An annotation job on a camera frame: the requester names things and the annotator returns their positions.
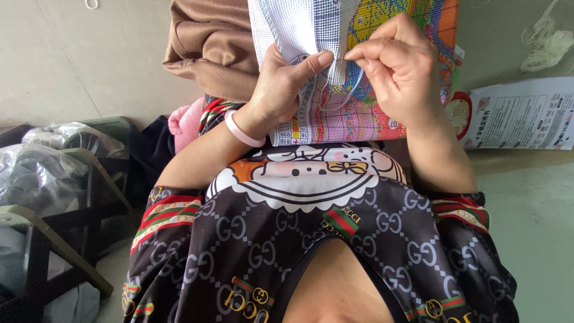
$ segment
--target pink bangle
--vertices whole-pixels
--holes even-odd
[[[243,141],[243,143],[245,143],[246,145],[249,145],[251,147],[262,147],[263,145],[265,145],[265,138],[263,138],[261,140],[255,140],[255,139],[249,137],[248,135],[244,134],[243,131],[241,131],[239,128],[237,128],[237,125],[233,121],[233,117],[232,117],[235,112],[237,112],[237,111],[229,110],[228,112],[225,112],[225,124],[229,128],[229,131],[231,131],[231,133],[235,137],[237,137],[237,139]]]

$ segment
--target woman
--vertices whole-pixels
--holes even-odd
[[[436,52],[401,14],[345,56],[405,125],[415,191],[373,143],[253,149],[333,61],[289,66],[272,45],[251,101],[161,174],[131,251],[125,322],[518,321]]]

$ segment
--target cross-stitch fabric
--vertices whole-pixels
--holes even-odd
[[[344,54],[369,39],[400,12],[439,49],[441,99],[451,96],[459,0],[248,0],[259,66],[276,42],[290,64],[327,49],[329,69],[301,87],[301,105],[289,122],[272,130],[273,145],[318,144],[406,137],[385,115],[363,71]]]

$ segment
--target brown cloth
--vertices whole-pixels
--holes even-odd
[[[259,67],[247,0],[172,0],[164,68],[214,97],[247,102]]]

